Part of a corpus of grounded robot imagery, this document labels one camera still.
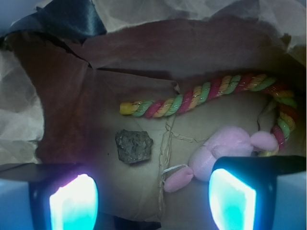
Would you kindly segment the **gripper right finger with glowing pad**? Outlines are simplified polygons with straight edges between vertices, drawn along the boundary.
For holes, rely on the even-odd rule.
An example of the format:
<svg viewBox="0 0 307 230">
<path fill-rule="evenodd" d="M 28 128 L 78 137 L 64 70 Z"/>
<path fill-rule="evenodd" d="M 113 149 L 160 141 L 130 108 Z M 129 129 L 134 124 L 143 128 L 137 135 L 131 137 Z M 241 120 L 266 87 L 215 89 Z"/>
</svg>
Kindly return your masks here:
<svg viewBox="0 0 307 230">
<path fill-rule="evenodd" d="M 209 180 L 220 230 L 306 229 L 306 158 L 222 157 Z"/>
</svg>

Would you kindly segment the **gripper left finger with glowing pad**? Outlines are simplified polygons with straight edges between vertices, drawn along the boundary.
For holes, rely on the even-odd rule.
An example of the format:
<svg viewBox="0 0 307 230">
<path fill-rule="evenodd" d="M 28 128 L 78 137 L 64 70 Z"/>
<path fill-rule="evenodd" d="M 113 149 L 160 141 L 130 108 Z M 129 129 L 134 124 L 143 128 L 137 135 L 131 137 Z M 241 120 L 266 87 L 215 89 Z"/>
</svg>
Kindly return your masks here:
<svg viewBox="0 0 307 230">
<path fill-rule="evenodd" d="M 95 180 L 83 165 L 32 165 L 29 183 L 36 230 L 92 230 L 98 213 Z"/>
</svg>

